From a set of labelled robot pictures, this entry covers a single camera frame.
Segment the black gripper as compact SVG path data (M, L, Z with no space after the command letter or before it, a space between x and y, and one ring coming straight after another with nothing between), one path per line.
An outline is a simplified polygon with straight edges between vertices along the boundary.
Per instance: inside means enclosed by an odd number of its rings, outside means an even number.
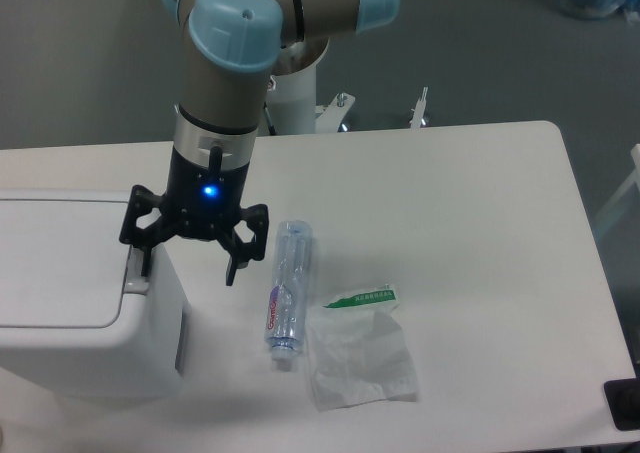
M241 208L248 171L248 165L209 171L173 150L164 195L134 185L119 241L142 253L141 275L150 274L154 248L174 236L218 241L229 254L227 286L233 285L237 271L246 268L250 261L262 261L269 210L266 204ZM247 242L235 230L240 223L252 233Z

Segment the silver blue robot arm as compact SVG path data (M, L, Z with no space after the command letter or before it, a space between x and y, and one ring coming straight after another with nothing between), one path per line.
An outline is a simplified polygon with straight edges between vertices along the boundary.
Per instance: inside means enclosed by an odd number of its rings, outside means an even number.
M166 190L132 188L119 239L148 276L173 237L215 241L226 277L263 259L264 204L243 207L268 83L281 51L307 39L391 23L401 0L176 0L185 59Z

